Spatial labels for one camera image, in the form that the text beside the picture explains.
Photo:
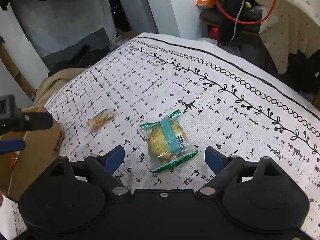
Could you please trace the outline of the teal round cookie packet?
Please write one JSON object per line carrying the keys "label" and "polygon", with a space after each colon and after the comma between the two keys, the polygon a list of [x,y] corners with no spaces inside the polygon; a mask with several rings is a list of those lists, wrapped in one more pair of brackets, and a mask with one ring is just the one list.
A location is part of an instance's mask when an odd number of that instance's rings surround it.
{"label": "teal round cookie packet", "polygon": [[159,121],[139,126],[146,134],[152,173],[176,168],[199,152],[180,125],[180,115],[181,111],[177,109]]}

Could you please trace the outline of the white mini fridge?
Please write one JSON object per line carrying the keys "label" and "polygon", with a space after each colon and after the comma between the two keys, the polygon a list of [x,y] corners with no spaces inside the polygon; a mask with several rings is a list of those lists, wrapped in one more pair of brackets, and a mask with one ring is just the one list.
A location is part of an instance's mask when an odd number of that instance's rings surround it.
{"label": "white mini fridge", "polygon": [[120,0],[132,31],[158,33],[148,0]]}

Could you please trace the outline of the brown cardboard box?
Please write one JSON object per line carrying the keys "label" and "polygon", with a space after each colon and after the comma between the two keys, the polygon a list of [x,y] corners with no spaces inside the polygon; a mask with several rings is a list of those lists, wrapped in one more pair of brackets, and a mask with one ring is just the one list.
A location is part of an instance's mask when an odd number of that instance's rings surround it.
{"label": "brown cardboard box", "polygon": [[[43,106],[26,108],[22,112],[49,113]],[[51,129],[11,131],[1,135],[1,140],[23,139],[26,144],[23,151],[1,154],[1,193],[17,203],[24,191],[58,157],[64,135],[54,118]]]}

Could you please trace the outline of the black plush toy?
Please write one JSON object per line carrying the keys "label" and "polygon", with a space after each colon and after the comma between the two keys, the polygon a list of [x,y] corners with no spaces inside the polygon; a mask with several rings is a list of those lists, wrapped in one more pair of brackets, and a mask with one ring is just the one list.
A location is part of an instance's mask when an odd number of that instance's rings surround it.
{"label": "black plush toy", "polygon": [[[243,22],[254,22],[262,18],[262,6],[255,0],[219,0],[221,7],[232,18]],[[219,23],[219,39],[222,45],[230,43],[238,33],[245,31],[251,35],[258,35],[260,24],[244,25],[233,22],[221,12]]]}

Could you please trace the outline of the floral cream cloth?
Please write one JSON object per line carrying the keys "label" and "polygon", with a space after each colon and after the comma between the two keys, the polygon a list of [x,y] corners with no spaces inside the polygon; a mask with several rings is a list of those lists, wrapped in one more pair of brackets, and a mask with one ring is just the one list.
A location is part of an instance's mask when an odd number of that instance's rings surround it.
{"label": "floral cream cloth", "polygon": [[289,54],[309,58],[319,50],[319,0],[277,0],[259,36],[279,74],[287,71]]}

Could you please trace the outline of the small peanut brittle packet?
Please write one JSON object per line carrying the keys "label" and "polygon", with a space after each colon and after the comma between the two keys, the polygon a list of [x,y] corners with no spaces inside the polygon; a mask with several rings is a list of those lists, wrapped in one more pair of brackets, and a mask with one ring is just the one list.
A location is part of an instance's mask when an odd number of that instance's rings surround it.
{"label": "small peanut brittle packet", "polygon": [[91,131],[98,131],[101,129],[107,122],[114,119],[116,116],[116,110],[113,108],[107,108],[88,120],[87,127]]}

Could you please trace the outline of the white black-patterned tablecloth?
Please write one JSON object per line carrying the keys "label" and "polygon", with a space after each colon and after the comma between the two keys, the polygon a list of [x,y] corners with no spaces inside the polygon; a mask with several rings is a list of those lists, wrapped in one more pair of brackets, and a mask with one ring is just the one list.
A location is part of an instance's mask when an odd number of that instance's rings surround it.
{"label": "white black-patterned tablecloth", "polygon": [[[319,239],[319,111],[246,60],[206,42],[143,33],[45,104],[65,132],[60,155],[24,191],[20,239]],[[103,110],[98,131],[87,122]],[[179,109],[197,156],[152,173],[141,124]],[[108,197],[84,159],[123,146]],[[245,165],[218,197],[208,146]]]}

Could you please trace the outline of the dark clothes pile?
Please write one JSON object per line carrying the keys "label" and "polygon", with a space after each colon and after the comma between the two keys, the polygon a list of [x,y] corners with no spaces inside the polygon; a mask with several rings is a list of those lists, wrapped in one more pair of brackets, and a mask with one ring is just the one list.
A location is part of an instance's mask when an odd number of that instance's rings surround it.
{"label": "dark clothes pile", "polygon": [[48,77],[51,77],[57,72],[68,68],[89,68],[103,59],[109,52],[109,47],[90,50],[89,45],[84,45],[71,59],[62,60],[56,63],[55,67],[49,71]]}

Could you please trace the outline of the tan blanket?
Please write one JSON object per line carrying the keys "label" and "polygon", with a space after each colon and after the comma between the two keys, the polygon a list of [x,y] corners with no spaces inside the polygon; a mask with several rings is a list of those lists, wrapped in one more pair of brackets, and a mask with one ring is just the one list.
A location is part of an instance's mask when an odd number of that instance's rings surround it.
{"label": "tan blanket", "polygon": [[67,68],[46,77],[37,89],[33,106],[44,106],[53,94],[85,70],[86,68]]}

